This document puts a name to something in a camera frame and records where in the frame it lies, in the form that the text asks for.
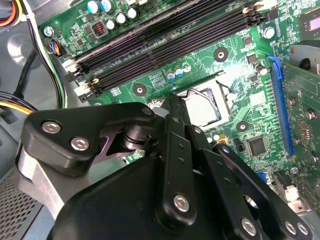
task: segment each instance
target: integrated circuit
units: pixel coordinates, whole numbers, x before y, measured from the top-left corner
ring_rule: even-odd
[[[258,60],[257,55],[256,55],[255,53],[252,53],[252,54],[250,54],[250,55],[247,55],[247,56],[246,56],[246,59],[248,60],[248,63],[249,63],[249,64],[253,64],[253,63],[255,63],[255,62]]]
[[[85,15],[85,18],[88,20],[88,22],[92,22],[93,20],[95,20],[94,16],[91,13]]]
[[[299,16],[301,40],[315,40],[320,37],[320,7]]]
[[[267,152],[266,142],[263,136],[248,140],[247,145],[251,156],[257,156]]]
[[[244,44],[249,45],[252,43],[252,37],[248,36],[244,39]]]

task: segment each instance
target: screw hole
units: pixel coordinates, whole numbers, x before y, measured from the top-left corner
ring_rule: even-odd
[[[178,157],[178,161],[181,164],[185,164],[185,160],[182,157]]]
[[[177,124],[180,123],[179,118],[177,118],[177,117],[174,116],[172,119],[173,119],[173,121],[175,121]]]
[[[201,129],[198,128],[197,126],[194,127],[194,130],[197,134],[200,134],[201,133]]]
[[[226,181],[226,183],[227,183],[228,185],[231,184],[231,181],[229,180],[229,178],[225,177],[224,180]]]

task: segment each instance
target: black tube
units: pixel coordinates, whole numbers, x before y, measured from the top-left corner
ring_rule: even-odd
[[[17,98],[24,99],[23,92],[24,92],[26,85],[27,85],[27,82],[28,82],[28,73],[29,73],[29,70],[31,68],[32,63],[36,59],[36,56],[37,56],[36,51],[32,50],[28,59],[25,62],[25,65],[24,65],[22,72],[21,72],[21,75],[20,75],[19,82],[18,82],[16,89],[13,93],[13,95],[16,96]]]

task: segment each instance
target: screw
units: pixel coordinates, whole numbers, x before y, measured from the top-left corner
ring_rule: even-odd
[[[315,111],[313,111],[312,109],[308,110],[305,113],[305,116],[309,119],[309,120],[315,120],[317,118],[317,114],[315,113]]]
[[[175,207],[183,213],[188,212],[190,209],[190,204],[189,204],[188,200],[180,194],[177,194],[174,196],[173,202],[174,202]]]
[[[252,237],[254,237],[257,234],[255,226],[247,218],[242,218],[241,224],[243,229]]]
[[[174,116],[172,119],[173,119],[173,121],[175,121],[177,124],[180,123],[179,118],[177,118],[177,117]]]
[[[57,134],[61,131],[60,125],[54,121],[46,121],[42,124],[42,129],[48,134]]]
[[[292,174],[297,174],[298,173],[298,168],[297,167],[293,167],[293,168],[290,169],[290,172]]]
[[[291,106],[296,105],[296,100],[295,100],[293,97],[289,97],[289,104],[290,104]]]
[[[83,137],[75,137],[71,140],[71,146],[74,150],[85,151],[89,148],[89,142]]]
[[[48,38],[52,38],[55,35],[55,30],[51,26],[46,26],[43,29],[43,34],[46,35]]]
[[[295,227],[288,221],[284,221],[284,225],[286,227],[286,229],[288,229],[288,231],[290,233],[292,233],[293,235],[297,235],[297,230],[295,229]]]
[[[222,150],[225,151],[227,154],[230,152],[229,149],[225,146],[222,147]]]
[[[301,141],[297,137],[294,138],[294,143],[295,143],[295,145],[301,145]]]
[[[146,108],[146,107],[142,108],[142,112],[144,112],[147,115],[151,115],[152,114],[152,111],[149,108]]]
[[[197,134],[200,134],[201,133],[201,129],[198,128],[197,126],[194,127],[194,130]]]
[[[297,223],[298,229],[304,234],[304,235],[309,235],[308,230],[306,229],[305,226],[303,226],[300,222]]]
[[[315,163],[319,161],[319,157],[314,151],[311,152],[311,155],[312,155],[312,159]]]

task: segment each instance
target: capacitor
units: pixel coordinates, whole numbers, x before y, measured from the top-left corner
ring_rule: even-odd
[[[118,23],[112,19],[107,20],[105,25],[106,25],[106,28],[110,31],[118,28]]]
[[[140,11],[137,8],[135,8],[135,7],[129,8],[128,17],[130,19],[137,19],[137,18],[139,18],[139,15],[140,15]]]
[[[114,10],[114,3],[110,0],[101,0],[101,9],[102,11],[109,13]]]
[[[170,72],[168,72],[168,73],[166,74],[166,78],[167,78],[169,81],[173,81],[173,80],[175,80],[176,75],[175,75],[172,71],[170,71]]]
[[[86,8],[91,14],[98,14],[101,12],[100,3],[97,1],[89,1],[86,5]]]
[[[116,16],[116,21],[119,24],[126,24],[129,21],[129,18],[127,17],[126,14],[124,14],[123,12],[118,13],[118,15]]]
[[[213,138],[214,141],[219,141],[220,140],[220,135],[216,131],[213,131],[211,133],[211,135],[212,135],[212,138]]]
[[[177,67],[175,69],[175,75],[178,76],[179,78],[181,78],[184,75],[184,71],[181,67]]]
[[[214,141],[214,140],[212,139],[212,136],[211,136],[209,133],[206,133],[206,134],[205,134],[205,137],[206,137],[208,143],[212,143],[212,142]]]
[[[269,72],[268,69],[261,64],[258,64],[257,66],[255,66],[255,70],[262,76],[267,75]]]
[[[263,36],[265,39],[272,39],[275,33],[276,33],[275,29],[272,26],[269,26],[264,30]]]

